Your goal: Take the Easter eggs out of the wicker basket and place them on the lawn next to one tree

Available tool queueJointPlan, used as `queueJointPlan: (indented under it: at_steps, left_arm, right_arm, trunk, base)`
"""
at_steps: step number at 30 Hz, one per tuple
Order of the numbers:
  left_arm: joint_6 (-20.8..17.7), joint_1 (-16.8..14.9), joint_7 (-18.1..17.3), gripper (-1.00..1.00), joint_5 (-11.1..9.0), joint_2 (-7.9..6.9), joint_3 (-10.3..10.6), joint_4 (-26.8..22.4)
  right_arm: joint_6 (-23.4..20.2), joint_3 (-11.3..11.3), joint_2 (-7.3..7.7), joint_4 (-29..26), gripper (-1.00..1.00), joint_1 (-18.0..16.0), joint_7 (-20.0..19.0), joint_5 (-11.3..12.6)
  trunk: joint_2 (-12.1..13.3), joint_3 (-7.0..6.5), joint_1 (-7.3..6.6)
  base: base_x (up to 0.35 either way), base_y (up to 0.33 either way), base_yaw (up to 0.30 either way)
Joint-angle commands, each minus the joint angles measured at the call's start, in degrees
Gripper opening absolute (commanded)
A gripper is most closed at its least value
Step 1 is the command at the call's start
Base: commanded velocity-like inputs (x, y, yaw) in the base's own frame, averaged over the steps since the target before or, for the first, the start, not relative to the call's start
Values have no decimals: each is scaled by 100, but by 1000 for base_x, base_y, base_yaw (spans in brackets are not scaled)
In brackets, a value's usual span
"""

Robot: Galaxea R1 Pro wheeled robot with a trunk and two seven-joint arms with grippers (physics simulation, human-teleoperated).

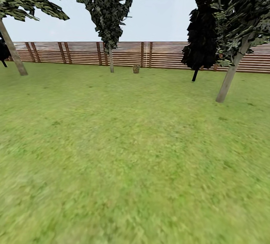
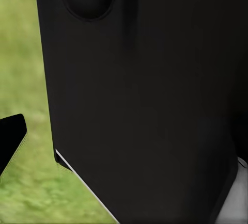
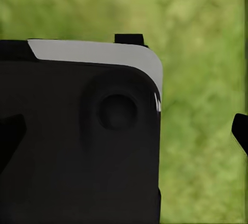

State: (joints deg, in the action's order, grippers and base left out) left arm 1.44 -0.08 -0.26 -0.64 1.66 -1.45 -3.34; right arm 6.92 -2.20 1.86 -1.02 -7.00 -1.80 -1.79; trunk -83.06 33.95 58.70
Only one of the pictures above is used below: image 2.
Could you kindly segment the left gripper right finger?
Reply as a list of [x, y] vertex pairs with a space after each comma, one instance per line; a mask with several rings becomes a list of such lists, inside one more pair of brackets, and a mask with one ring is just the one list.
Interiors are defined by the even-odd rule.
[[231, 131], [248, 155], [248, 116], [236, 114]]

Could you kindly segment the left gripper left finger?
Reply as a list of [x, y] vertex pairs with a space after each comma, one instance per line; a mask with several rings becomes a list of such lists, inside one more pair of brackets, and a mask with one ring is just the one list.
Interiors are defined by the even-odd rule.
[[22, 114], [0, 119], [0, 175], [26, 133], [27, 127]]

